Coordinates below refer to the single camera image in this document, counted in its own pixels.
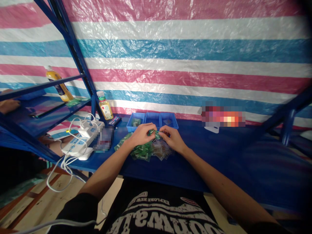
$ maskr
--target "black t-shirt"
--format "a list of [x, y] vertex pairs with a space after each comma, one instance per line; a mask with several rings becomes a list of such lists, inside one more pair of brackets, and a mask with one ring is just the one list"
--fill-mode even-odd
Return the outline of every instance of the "black t-shirt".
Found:
[[[97, 219], [98, 200], [84, 193], [64, 206], [57, 219], [87, 222]], [[249, 233], [288, 233], [273, 223], [260, 223]], [[102, 229], [53, 226], [52, 233], [224, 233], [202, 192], [125, 178]]]

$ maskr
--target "hand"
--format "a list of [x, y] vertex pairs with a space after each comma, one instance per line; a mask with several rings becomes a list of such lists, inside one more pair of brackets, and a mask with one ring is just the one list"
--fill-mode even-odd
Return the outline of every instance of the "hand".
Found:
[[145, 143], [151, 141], [155, 138], [155, 132], [153, 132], [150, 136], [147, 135], [148, 131], [154, 129], [157, 131], [156, 125], [153, 123], [145, 123], [140, 124], [132, 136], [126, 141], [134, 148], [138, 145], [144, 145]]
[[167, 142], [167, 144], [179, 154], [182, 154], [188, 149], [177, 129], [165, 125], [159, 129], [159, 135], [161, 135], [165, 142]]
[[[13, 89], [6, 89], [2, 91], [2, 93], [8, 93], [13, 91]], [[4, 101], [0, 101], [0, 112], [2, 114], [8, 114], [11, 111], [14, 111], [20, 106], [20, 101], [14, 99], [8, 99]]]

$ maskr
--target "forearm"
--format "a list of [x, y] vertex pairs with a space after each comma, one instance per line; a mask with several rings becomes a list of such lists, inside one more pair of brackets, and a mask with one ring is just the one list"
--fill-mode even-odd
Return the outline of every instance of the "forearm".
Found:
[[213, 195], [224, 209], [245, 229], [259, 222], [277, 221], [253, 198], [235, 185], [226, 176], [187, 148], [183, 157], [205, 181]]
[[88, 179], [79, 193], [90, 193], [101, 200], [115, 181], [124, 161], [132, 150], [132, 144], [125, 141]]

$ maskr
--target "white cable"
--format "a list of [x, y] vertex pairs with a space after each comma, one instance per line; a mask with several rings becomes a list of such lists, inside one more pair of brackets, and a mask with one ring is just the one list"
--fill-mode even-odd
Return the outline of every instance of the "white cable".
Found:
[[80, 122], [80, 127], [81, 127], [81, 125], [82, 125], [84, 122], [87, 122], [87, 121], [89, 121], [92, 125], [95, 124], [96, 126], [98, 126], [95, 122], [93, 122], [93, 121], [91, 121], [91, 120], [82, 120], [82, 121]]
[[100, 225], [104, 220], [106, 219], [106, 217], [99, 223], [97, 223], [95, 220], [91, 220], [89, 222], [85, 222], [85, 223], [80, 223], [80, 222], [75, 222], [75, 221], [71, 221], [68, 219], [56, 219], [50, 222], [46, 222], [44, 224], [40, 224], [38, 226], [35, 226], [29, 230], [26, 231], [20, 231], [20, 232], [16, 232], [16, 234], [30, 234], [30, 233], [34, 233], [42, 228], [45, 228], [47, 226], [54, 226], [54, 225], [68, 225], [68, 226], [72, 226], [72, 227], [85, 227], [88, 226], [90, 224], [95, 224], [95, 225]]
[[[81, 120], [80, 118], [75, 117], [75, 118], [73, 118], [73, 120], [71, 121], [71, 124], [69, 125], [69, 128], [68, 128], [69, 134], [72, 135], [74, 138], [77, 138], [79, 141], [80, 141], [81, 139], [80, 139], [79, 137], [77, 137], [77, 136], [75, 136], [74, 134], [71, 133], [71, 126], [72, 126], [72, 124], [73, 124], [73, 122], [74, 122], [75, 119], [79, 119], [79, 120], [80, 120], [80, 126], [81, 126], [81, 124], [82, 124], [84, 121], [85, 121], [85, 122], [86, 122], [86, 121], [90, 121], [92, 124], [94, 123], [96, 126], [98, 126], [95, 122], [92, 122], [91, 120], [87, 120], [87, 119], [86, 119], [86, 117], [87, 117], [88, 115], [92, 115], [93, 118], [96, 119], [96, 118], [94, 117], [93, 114], [88, 113], [88, 114], [85, 116], [84, 120]], [[54, 140], [54, 141], [60, 141], [60, 142], [61, 142], [60, 147], [61, 147], [61, 149], [62, 149], [62, 146], [61, 146], [61, 145], [62, 145], [62, 141], [61, 141], [61, 140]], [[85, 145], [85, 151], [83, 152], [82, 155], [85, 154], [85, 152], [86, 152], [86, 150], [87, 150], [87, 148], [88, 148], [87, 143], [86, 143], [85, 141], [83, 141], [83, 142], [84, 142], [84, 145]], [[73, 144], [74, 144], [74, 142], [72, 142], [72, 144], [70, 145], [70, 147], [69, 147], [68, 151], [66, 152], [65, 156], [62, 157], [62, 158], [60, 158], [60, 160], [55, 164], [53, 170], [51, 171], [51, 173], [50, 173], [50, 175], [48, 176], [48, 179], [47, 179], [47, 181], [46, 181], [46, 185], [47, 185], [51, 190], [53, 190], [54, 192], [62, 192], [62, 191], [64, 191], [64, 190], [69, 186], [70, 182], [72, 181], [72, 177], [73, 177], [73, 176], [79, 178], [81, 181], [83, 181], [84, 183], [86, 183], [86, 181], [84, 181], [81, 177], [79, 177], [79, 176], [73, 174], [72, 170], [71, 170], [70, 167], [68, 166], [69, 164], [71, 164], [72, 162], [76, 161], [76, 160], [79, 158], [79, 156], [69, 158], [70, 156], [68, 155], [68, 153], [70, 152], [71, 147], [72, 147]], [[62, 190], [56, 190], [56, 189], [54, 189], [54, 188], [51, 187], [49, 180], [50, 180], [50, 178], [51, 178], [51, 175], [52, 175], [53, 172], [55, 171], [57, 165], [59, 164], [59, 162], [60, 162], [62, 159], [63, 159], [63, 161], [62, 161], [60, 167], [61, 167], [63, 170], [65, 170], [68, 174], [70, 174], [70, 175], [71, 175], [71, 178], [70, 178], [69, 183], [65, 186], [65, 188], [63, 188]], [[102, 201], [102, 213], [106, 215], [106, 213], [104, 213], [104, 211], [103, 211], [103, 201]]]
[[45, 140], [50, 140], [50, 141], [59, 141], [60, 142], [60, 144], [59, 144], [59, 146], [61, 147], [61, 149], [62, 149], [62, 141], [61, 140], [59, 140], [59, 139], [50, 139], [50, 138], [47, 138], [46, 136], [44, 136], [44, 139]]
[[101, 211], [102, 211], [102, 214], [105, 215], [105, 217], [107, 216], [107, 214], [104, 212], [103, 210], [103, 203], [104, 203], [104, 197], [102, 198], [102, 206], [101, 206]]
[[91, 113], [87, 113], [84, 119], [86, 119], [88, 115], [92, 115], [93, 119], [96, 119], [96, 118], [94, 117], [94, 115], [91, 114]]
[[50, 180], [50, 178], [51, 178], [51, 175], [53, 174], [53, 172], [55, 171], [56, 167], [58, 166], [58, 163], [59, 163], [62, 159], [63, 159], [63, 157], [60, 158], [60, 160], [58, 160], [58, 162], [55, 164], [53, 170], [51, 171], [50, 175], [48, 176], [48, 179], [46, 180], [46, 185], [47, 185], [52, 191], [54, 191], [54, 192], [62, 192], [62, 191], [64, 191], [64, 190], [69, 186], [69, 184], [70, 184], [71, 181], [72, 181], [72, 175], [71, 175], [71, 179], [69, 180], [68, 185], [66, 185], [65, 188], [63, 188], [62, 190], [55, 190], [55, 189], [52, 188], [51, 185], [50, 185], [49, 180]]

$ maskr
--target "bottle label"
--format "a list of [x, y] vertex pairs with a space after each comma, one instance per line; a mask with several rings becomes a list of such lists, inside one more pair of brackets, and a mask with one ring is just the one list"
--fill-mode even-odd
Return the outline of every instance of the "bottle label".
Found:
[[61, 96], [65, 95], [64, 90], [61, 88], [61, 86], [59, 84], [54, 85], [54, 87], [56, 88], [56, 91], [58, 92], [59, 95], [61, 95]]
[[106, 100], [106, 97], [105, 96], [102, 96], [102, 97], [99, 97], [98, 98], [100, 101], [105, 101]]
[[107, 119], [111, 119], [111, 112], [110, 112], [110, 108], [108, 107], [108, 105], [101, 106], [101, 108], [102, 108], [104, 116]]

